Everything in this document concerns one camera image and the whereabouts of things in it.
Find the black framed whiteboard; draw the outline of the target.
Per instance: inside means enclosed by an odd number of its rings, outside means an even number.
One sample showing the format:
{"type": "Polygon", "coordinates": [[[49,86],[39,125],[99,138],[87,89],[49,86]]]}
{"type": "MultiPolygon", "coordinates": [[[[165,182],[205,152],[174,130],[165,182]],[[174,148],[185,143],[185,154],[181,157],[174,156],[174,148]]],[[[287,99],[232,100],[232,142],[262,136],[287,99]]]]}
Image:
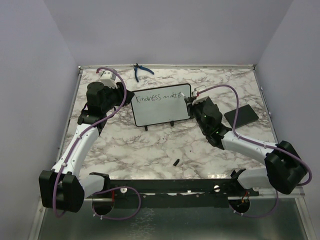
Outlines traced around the black framed whiteboard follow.
{"type": "Polygon", "coordinates": [[[187,106],[181,92],[191,96],[188,83],[135,90],[131,100],[137,127],[188,120],[187,106]]]}

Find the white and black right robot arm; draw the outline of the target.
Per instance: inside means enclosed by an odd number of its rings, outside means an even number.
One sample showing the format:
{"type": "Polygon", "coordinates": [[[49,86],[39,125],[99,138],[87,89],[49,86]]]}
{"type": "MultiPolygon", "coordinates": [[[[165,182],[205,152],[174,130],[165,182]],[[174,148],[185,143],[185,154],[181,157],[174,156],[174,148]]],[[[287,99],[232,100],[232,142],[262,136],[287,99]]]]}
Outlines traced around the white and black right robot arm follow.
{"type": "Polygon", "coordinates": [[[234,195],[240,196],[253,188],[274,188],[289,195],[307,174],[307,167],[289,142],[263,142],[235,134],[222,124],[222,113],[209,97],[185,97],[184,101],[188,115],[197,121],[211,146],[242,154],[264,166],[237,172],[236,179],[229,184],[234,195]]]}

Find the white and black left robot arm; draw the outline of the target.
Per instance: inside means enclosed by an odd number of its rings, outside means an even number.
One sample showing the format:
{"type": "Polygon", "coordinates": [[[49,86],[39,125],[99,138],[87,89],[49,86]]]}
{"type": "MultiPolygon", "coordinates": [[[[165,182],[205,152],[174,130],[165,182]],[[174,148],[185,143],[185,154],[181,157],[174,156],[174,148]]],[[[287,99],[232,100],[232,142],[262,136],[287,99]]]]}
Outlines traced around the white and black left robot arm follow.
{"type": "Polygon", "coordinates": [[[45,208],[76,213],[85,198],[93,194],[103,198],[110,193],[107,174],[93,172],[79,179],[80,170],[90,148],[110,119],[107,113],[116,113],[120,107],[130,104],[134,96],[134,92],[120,82],[113,87],[98,81],[87,86],[86,105],[78,117],[71,142],[52,169],[42,171],[39,176],[41,201],[45,208]]]}

